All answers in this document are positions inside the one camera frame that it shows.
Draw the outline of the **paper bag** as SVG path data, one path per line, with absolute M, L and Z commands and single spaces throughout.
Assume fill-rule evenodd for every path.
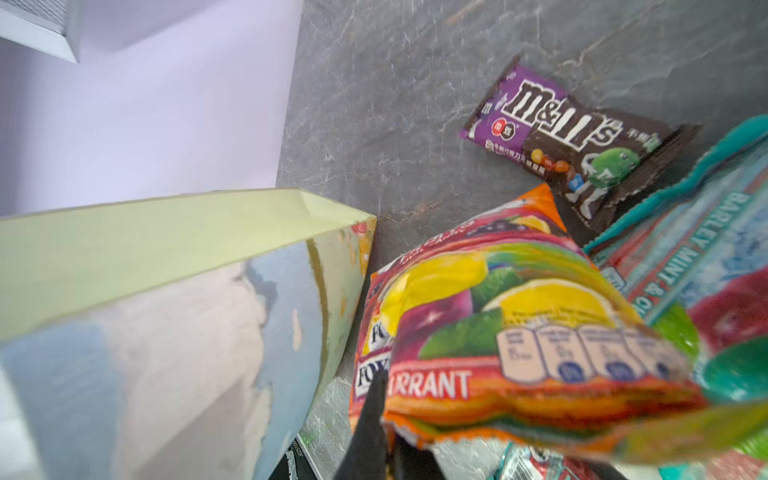
M 266 479 L 344 354 L 374 215 L 299 189 L 1 222 L 5 479 Z

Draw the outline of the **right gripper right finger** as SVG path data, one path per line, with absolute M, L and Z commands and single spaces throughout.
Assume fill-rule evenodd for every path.
M 445 480 L 434 454 L 420 450 L 397 436 L 392 453 L 392 478 L 395 480 Z

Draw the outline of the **orange Fox's candy bag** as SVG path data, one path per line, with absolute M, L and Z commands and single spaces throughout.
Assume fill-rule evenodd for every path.
M 349 419 L 376 373 L 381 422 L 412 445 L 497 438 L 661 465 L 761 431 L 763 401 L 715 404 L 569 236 L 540 185 L 371 277 Z

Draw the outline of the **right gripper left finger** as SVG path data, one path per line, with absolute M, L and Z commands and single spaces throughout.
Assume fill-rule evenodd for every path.
M 379 370 L 369 386 L 349 447 L 334 479 L 384 480 L 387 437 L 381 425 L 388 371 Z

